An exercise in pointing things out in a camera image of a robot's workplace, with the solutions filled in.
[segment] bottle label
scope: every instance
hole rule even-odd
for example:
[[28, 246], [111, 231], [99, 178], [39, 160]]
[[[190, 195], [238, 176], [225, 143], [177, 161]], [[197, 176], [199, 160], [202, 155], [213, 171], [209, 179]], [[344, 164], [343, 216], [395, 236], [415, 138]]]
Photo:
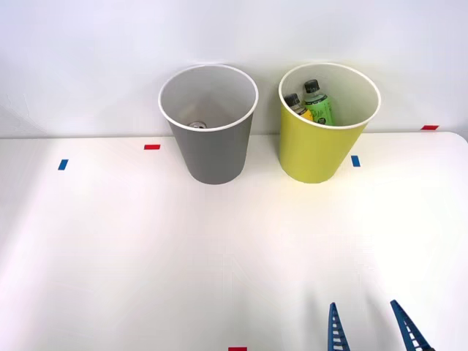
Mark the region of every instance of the bottle label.
[[304, 112], [299, 113], [299, 115], [308, 121], [314, 121], [314, 118], [312, 117], [312, 112], [310, 112], [310, 110], [307, 110], [306, 108], [304, 108]]
[[330, 102], [326, 95], [313, 102], [304, 102], [304, 104], [312, 112], [315, 123], [334, 126], [333, 119], [331, 118]]

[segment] plastic bottle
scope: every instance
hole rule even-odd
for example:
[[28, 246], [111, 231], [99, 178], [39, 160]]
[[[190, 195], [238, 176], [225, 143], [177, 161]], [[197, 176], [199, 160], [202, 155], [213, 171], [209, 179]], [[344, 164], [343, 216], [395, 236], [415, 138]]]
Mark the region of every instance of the plastic bottle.
[[298, 98], [297, 94], [289, 94], [284, 97], [284, 102], [291, 107], [291, 109], [296, 112], [300, 117], [304, 117], [309, 121], [313, 121], [312, 114], [309, 110], [307, 110], [303, 105], [301, 105], [301, 101]]
[[304, 95], [304, 104], [312, 112], [314, 122], [334, 126], [331, 116], [330, 100], [320, 91], [317, 79], [306, 81], [304, 84], [306, 94]]

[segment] bin rim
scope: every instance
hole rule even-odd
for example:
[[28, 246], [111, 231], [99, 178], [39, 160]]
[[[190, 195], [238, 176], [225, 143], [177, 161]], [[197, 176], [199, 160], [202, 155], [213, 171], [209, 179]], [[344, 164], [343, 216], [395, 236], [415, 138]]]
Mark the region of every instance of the bin rim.
[[[307, 66], [319, 66], [319, 65], [329, 65], [329, 66], [337, 66], [337, 67], [341, 67], [341, 68], [345, 68], [345, 69], [348, 69], [349, 71], [352, 71], [358, 75], [360, 75], [362, 78], [364, 78], [365, 80], [367, 80], [369, 82], [369, 84], [371, 84], [371, 86], [374, 88], [375, 92], [377, 93], [377, 100], [378, 100], [378, 103], [377, 103], [377, 108], [375, 109], [374, 113], [372, 114], [372, 116], [370, 116], [368, 119], [362, 121], [362, 122], [359, 122], [359, 123], [356, 123], [356, 124], [351, 124], [349, 126], [327, 126], [325, 124], [319, 124], [319, 123], [316, 123], [316, 122], [313, 122], [313, 121], [309, 121], [307, 119], [305, 119], [304, 117], [301, 117], [299, 116], [296, 112], [293, 111], [293, 109], [291, 107], [289, 107], [286, 102], [284, 101], [284, 98], [283, 98], [283, 95], [282, 95], [282, 88], [283, 88], [283, 82], [286, 80], [286, 78], [291, 74], [293, 73], [294, 71], [296, 71], [297, 69], [301, 69], [301, 68], [304, 68], [304, 67], [307, 67]], [[279, 87], [278, 87], [278, 94], [279, 94], [279, 99], [281, 100], [281, 103], [283, 104], [283, 106], [293, 115], [295, 116], [296, 118], [298, 118], [299, 120], [303, 121], [303, 122], [306, 122], [307, 124], [310, 124], [311, 126], [314, 126], [314, 127], [319, 127], [319, 128], [323, 128], [323, 129], [354, 129], [354, 128], [357, 128], [357, 127], [360, 127], [364, 124], [367, 124], [369, 123], [373, 117], [375, 117], [375, 115], [377, 115], [377, 113], [379, 112], [380, 110], [380, 105], [382, 104], [382, 97], [380, 96], [380, 91], [379, 89], [377, 88], [377, 86], [375, 85], [375, 83], [372, 81], [371, 78], [367, 77], [365, 74], [363, 74], [362, 72], [359, 72], [358, 70], [354, 69], [354, 68], [351, 68], [351, 67], [348, 67], [348, 66], [345, 66], [343, 64], [335, 64], [333, 62], [315, 62], [315, 63], [309, 63], [309, 64], [302, 64], [300, 66], [297, 66], [293, 69], [291, 69], [290, 71], [288, 71], [284, 76], [283, 78], [281, 79], [281, 81], [279, 82]]]
[[[164, 111], [164, 108], [162, 108], [162, 103], [161, 103], [162, 92], [165, 90], [166, 86], [170, 83], [170, 81], [172, 81], [173, 79], [175, 79], [179, 75], [182, 75], [187, 71], [191, 71], [193, 69], [198, 69], [198, 68], [201, 68], [201, 67], [222, 67], [222, 68], [226, 68], [226, 69], [231, 69], [233, 71], [236, 71], [237, 73], [241, 73], [244, 77], [246, 77], [250, 81], [250, 83], [252, 83], [252, 85], [254, 86], [254, 90], [255, 90], [255, 101], [254, 101], [254, 104], [252, 105], [252, 108], [249, 110], [249, 112], [247, 112], [247, 114], [245, 116], [238, 119], [237, 121], [234, 121], [231, 124], [226, 124], [225, 126], [216, 127], [216, 128], [201, 129], [201, 128], [193, 128], [193, 127], [186, 126], [186, 125], [184, 125], [182, 123], [179, 123], [179, 122], [173, 120], [171, 117], [169, 117], [168, 114], [166, 114], [166, 111]], [[257, 84], [255, 83], [255, 81], [248, 74], [246, 74], [244, 71], [241, 71], [240, 69], [235, 68], [235, 67], [228, 66], [226, 64], [197, 64], [197, 65], [194, 65], [194, 66], [187, 67], [186, 69], [183, 69], [181, 71], [178, 71], [171, 78], [166, 80], [166, 82], [162, 85], [161, 90], [159, 90], [159, 96], [158, 96], [159, 110], [162, 112], [164, 117], [170, 123], [175, 124], [177, 127], [180, 127], [180, 128], [186, 129], [186, 130], [192, 130], [193, 132], [204, 132], [204, 133], [206, 133], [206, 132], [218, 132], [219, 130], [228, 129], [228, 128], [234, 127], [234, 126], [242, 123], [243, 121], [248, 119], [248, 117], [250, 117], [250, 115], [254, 112], [255, 108], [257, 107], [257, 103], [258, 103], [258, 87], [257, 87]]]

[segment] table surface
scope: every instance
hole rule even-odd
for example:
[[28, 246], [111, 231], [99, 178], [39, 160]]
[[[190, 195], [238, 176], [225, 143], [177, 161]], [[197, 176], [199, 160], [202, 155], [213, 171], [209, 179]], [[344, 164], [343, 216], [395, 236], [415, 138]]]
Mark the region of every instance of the table surface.
[[352, 350], [403, 351], [394, 298], [463, 347], [466, 141], [364, 134], [322, 184], [277, 143], [209, 186], [171, 137], [0, 140], [0, 350], [326, 350], [336, 302]]

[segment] yellow trash bin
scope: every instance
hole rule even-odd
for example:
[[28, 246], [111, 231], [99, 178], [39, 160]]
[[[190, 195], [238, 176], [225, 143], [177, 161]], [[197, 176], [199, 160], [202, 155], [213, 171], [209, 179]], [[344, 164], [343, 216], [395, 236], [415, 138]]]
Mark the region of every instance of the yellow trash bin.
[[[317, 79], [328, 95], [334, 126], [314, 123], [294, 113], [283, 96], [296, 93]], [[380, 109], [374, 82], [356, 69], [341, 64], [304, 64], [291, 69], [279, 84], [281, 138], [279, 161], [292, 178], [304, 183], [326, 181], [336, 172], [366, 125]]]

